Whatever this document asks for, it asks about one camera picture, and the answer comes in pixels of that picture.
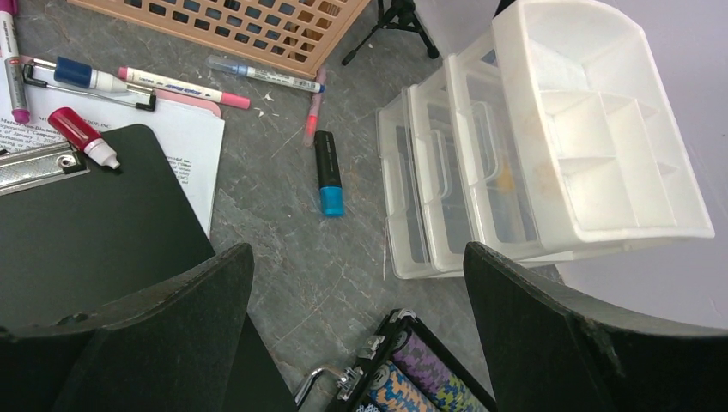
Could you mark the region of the blue cap white marker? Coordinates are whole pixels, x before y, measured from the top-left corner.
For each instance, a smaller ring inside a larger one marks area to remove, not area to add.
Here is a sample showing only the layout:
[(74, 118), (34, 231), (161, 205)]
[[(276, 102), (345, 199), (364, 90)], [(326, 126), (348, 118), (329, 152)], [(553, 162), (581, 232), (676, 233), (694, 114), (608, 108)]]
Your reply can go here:
[(127, 91), (126, 82), (115, 75), (68, 58), (57, 58), (53, 78), (57, 82), (79, 88), (96, 89), (101, 92), (124, 93)]

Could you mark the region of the black open carrying case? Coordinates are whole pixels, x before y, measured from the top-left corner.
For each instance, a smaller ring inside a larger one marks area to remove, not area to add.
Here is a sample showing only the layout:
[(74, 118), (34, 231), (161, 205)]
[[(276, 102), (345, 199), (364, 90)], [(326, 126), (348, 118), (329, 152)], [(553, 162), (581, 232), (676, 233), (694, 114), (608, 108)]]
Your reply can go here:
[(410, 309), (391, 311), (358, 349), (354, 364), (323, 364), (294, 394), (300, 408), (313, 384), (332, 377), (327, 411), (496, 411), (496, 401)]

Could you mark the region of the pink thin pen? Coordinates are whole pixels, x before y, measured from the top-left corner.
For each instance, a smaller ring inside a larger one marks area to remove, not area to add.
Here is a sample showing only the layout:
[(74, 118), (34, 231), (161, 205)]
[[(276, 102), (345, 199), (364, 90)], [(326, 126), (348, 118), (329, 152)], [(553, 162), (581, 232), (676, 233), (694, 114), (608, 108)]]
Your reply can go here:
[(325, 89), (326, 73), (326, 67), (322, 65), (317, 70), (317, 74), (315, 77), (315, 81), (321, 85), (321, 90), (317, 93), (314, 93), (311, 98), (311, 105), (307, 115), (304, 135), (302, 139), (302, 144), (306, 148), (312, 148), (314, 144), (314, 135), (318, 125), (319, 112), (322, 103), (323, 92)]

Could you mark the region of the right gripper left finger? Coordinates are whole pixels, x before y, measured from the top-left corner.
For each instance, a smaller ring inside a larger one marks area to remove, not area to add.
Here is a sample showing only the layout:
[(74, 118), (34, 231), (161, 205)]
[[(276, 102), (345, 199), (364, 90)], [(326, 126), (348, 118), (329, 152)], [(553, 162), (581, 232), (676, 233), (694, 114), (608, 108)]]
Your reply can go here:
[(54, 324), (2, 329), (4, 411), (293, 411), (247, 307), (252, 248)]

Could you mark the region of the pink white marker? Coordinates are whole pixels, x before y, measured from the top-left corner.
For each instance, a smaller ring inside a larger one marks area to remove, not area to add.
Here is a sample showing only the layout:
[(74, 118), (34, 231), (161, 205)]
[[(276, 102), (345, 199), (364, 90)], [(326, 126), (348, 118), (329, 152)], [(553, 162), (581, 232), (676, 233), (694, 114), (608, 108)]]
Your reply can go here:
[(237, 94), (231, 94), (213, 88), (199, 86), (189, 82), (175, 80), (171, 77), (149, 73), (144, 70), (122, 66), (118, 69), (118, 76), (138, 86), (156, 88), (168, 92), (183, 94), (193, 98), (208, 100), (215, 103), (247, 110), (251, 106), (250, 99)]

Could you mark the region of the peach plastic file organizer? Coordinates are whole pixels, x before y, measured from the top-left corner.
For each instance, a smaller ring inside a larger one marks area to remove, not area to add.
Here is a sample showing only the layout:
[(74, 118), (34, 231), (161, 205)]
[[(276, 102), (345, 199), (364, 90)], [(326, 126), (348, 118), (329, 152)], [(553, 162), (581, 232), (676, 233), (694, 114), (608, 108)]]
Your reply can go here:
[(78, 6), (314, 78), (366, 0), (85, 0)]

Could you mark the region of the white plastic drawer unit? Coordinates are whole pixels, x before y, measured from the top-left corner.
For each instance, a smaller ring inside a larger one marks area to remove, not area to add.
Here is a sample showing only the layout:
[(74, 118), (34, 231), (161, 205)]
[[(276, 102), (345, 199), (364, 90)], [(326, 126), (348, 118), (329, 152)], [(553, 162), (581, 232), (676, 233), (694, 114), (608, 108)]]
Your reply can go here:
[(517, 1), (378, 112), (394, 273), (463, 274), (711, 239), (640, 25), (599, 1)]

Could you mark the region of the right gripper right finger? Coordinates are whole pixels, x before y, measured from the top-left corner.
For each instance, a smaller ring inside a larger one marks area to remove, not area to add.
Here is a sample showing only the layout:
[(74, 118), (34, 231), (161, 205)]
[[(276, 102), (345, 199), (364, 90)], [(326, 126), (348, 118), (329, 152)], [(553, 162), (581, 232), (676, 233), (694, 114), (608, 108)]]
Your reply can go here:
[(726, 410), (725, 330), (610, 304), (478, 242), (463, 266), (498, 410)]

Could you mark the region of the black clipboard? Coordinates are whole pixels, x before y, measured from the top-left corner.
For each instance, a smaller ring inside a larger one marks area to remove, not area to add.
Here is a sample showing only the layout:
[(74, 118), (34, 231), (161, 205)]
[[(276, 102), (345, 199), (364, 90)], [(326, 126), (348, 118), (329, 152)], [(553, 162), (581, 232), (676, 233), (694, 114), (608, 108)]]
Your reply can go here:
[(1, 325), (53, 324), (203, 263), (214, 249), (153, 131), (106, 131), (120, 168), (90, 165), (1, 198)]

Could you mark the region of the printed white paper sheet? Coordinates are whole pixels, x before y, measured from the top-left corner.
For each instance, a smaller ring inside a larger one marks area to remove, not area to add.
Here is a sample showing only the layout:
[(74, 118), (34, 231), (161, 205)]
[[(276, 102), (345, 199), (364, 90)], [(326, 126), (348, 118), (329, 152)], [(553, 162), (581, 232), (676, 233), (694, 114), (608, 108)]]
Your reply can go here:
[(1, 76), (1, 147), (9, 152), (61, 142), (62, 137), (47, 122), (60, 107), (70, 107), (96, 130), (104, 132), (132, 124), (149, 127), (186, 194), (201, 226), (211, 229), (225, 122), (219, 107), (206, 100), (181, 94), (156, 92), (152, 112), (137, 109), (146, 104), (146, 93), (106, 93), (56, 82), (52, 73), (37, 67), (34, 77), (47, 87), (27, 85), (27, 103), (32, 120), (18, 124), (11, 114), (6, 75)]

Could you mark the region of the clear barrel pen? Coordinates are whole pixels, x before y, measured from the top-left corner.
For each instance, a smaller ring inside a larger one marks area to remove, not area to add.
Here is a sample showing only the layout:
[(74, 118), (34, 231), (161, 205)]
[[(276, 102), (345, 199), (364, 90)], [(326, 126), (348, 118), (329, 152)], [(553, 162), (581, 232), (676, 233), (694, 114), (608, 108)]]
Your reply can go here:
[(323, 93), (325, 86), (320, 82), (300, 79), (294, 76), (279, 74), (270, 70), (253, 68), (249, 65), (219, 56), (208, 56), (206, 65), (212, 70), (218, 70), (233, 76), (243, 76), (263, 82), (269, 82), (281, 86), (295, 88), (310, 93)]

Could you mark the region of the magenta marker pen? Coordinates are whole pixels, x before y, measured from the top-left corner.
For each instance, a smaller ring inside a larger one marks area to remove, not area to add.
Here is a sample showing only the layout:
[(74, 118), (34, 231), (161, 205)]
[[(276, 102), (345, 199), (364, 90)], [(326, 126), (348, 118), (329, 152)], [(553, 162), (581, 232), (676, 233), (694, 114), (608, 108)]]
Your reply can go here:
[(1, 53), (7, 76), (10, 112), (16, 123), (28, 124), (30, 111), (24, 88), (23, 62), (15, 33), (16, 14), (17, 1), (1, 1)]

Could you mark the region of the black microphone on tripod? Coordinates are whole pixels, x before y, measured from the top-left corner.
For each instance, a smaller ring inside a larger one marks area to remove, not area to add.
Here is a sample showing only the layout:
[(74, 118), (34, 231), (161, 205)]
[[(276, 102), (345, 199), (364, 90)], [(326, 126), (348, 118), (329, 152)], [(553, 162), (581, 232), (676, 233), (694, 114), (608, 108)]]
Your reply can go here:
[(398, 30), (416, 33), (426, 47), (430, 59), (436, 59), (440, 52), (434, 42), (426, 33), (424, 26), (416, 15), (416, 5), (413, 0), (391, 0), (386, 8), (384, 0), (377, 1), (377, 22), (369, 34), (351, 51), (347, 53), (341, 65), (347, 66), (357, 55), (359, 50), (379, 31)]

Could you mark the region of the blue highlighter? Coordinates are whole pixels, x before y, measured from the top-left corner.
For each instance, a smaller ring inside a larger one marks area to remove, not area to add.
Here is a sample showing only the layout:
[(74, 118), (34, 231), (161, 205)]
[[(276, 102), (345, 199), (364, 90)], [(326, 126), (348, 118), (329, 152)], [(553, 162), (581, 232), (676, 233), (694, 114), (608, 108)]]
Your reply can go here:
[(316, 131), (314, 151), (323, 215), (325, 217), (344, 216), (343, 185), (333, 134), (325, 130)]

